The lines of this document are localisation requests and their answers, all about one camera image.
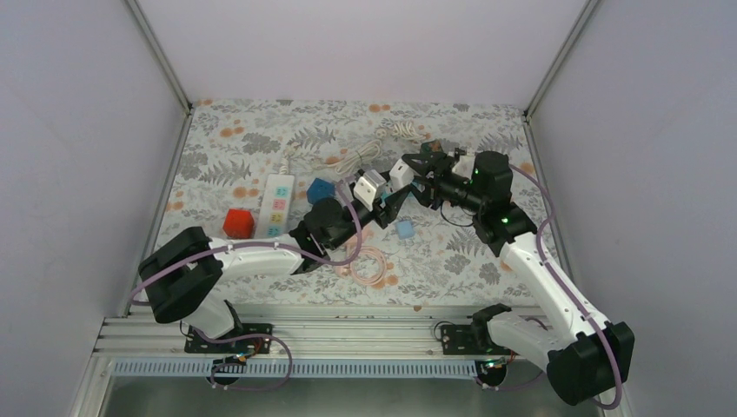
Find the white cube adapter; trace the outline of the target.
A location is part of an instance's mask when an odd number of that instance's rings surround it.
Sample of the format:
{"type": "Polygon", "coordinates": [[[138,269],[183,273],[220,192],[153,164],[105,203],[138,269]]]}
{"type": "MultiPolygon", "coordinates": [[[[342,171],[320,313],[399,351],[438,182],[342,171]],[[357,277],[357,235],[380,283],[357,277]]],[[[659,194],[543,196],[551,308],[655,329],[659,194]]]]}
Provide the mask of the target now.
{"type": "Polygon", "coordinates": [[[389,182],[391,189],[399,191],[415,179],[415,172],[402,159],[398,160],[389,171],[389,182]]]}

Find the dark green cube socket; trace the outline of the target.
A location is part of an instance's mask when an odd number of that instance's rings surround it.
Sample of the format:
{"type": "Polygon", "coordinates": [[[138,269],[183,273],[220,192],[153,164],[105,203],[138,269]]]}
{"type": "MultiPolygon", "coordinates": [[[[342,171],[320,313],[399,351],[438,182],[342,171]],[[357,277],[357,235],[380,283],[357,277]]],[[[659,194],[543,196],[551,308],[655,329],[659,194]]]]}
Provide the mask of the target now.
{"type": "Polygon", "coordinates": [[[437,153],[437,152],[440,152],[440,153],[444,152],[442,143],[440,141],[434,140],[434,141],[423,142],[421,144],[422,154],[432,154],[432,153],[437,153]]]}

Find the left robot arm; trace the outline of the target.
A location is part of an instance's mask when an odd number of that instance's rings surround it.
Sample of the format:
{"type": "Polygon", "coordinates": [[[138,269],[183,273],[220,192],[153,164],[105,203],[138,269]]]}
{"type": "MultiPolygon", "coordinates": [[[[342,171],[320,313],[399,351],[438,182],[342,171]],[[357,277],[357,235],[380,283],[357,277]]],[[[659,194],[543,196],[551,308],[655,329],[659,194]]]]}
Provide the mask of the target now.
{"type": "Polygon", "coordinates": [[[138,266],[141,284],[158,323],[184,321],[219,351],[235,349],[242,324],[232,305],[217,296],[219,281],[245,275],[299,275],[331,265],[330,251],[371,222],[387,227],[410,192],[405,187],[377,199],[371,208],[333,197],[315,203],[288,233],[266,239],[223,240],[189,227],[138,266]]]}

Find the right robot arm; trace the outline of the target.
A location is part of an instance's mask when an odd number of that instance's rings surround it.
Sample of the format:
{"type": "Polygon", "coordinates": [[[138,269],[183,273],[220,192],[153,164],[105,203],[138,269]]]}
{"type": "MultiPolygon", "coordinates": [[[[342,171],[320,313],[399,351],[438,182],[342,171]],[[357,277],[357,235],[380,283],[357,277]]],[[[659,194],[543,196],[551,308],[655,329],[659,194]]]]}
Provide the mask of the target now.
{"type": "Polygon", "coordinates": [[[457,158],[443,152],[405,154],[422,190],[418,202],[439,209],[445,202],[473,212],[479,240],[511,267],[547,316],[545,330],[502,304],[473,317],[470,340],[483,354],[510,349],[536,365],[568,405],[592,401],[605,410],[623,400],[634,350],[634,333],[623,321],[611,322],[572,283],[554,261],[536,225],[512,200],[511,186],[522,169],[508,156],[483,151],[474,157],[471,174],[453,171],[457,158]]]}

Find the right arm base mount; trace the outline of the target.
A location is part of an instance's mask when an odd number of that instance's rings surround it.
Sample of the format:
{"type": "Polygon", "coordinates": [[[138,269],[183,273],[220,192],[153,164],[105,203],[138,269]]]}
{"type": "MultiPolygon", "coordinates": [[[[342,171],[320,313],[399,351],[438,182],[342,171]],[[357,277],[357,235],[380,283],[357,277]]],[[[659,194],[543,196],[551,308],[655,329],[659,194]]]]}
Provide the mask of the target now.
{"type": "Polygon", "coordinates": [[[473,354],[497,355],[498,359],[475,361],[475,382],[484,390],[496,392],[514,392],[532,387],[543,380],[545,374],[539,371],[531,380],[517,385],[506,382],[509,365],[518,357],[517,353],[507,347],[495,345],[493,342],[479,342],[470,324],[459,325],[451,321],[438,321],[431,331],[436,341],[442,345],[446,356],[463,356],[473,354]]]}

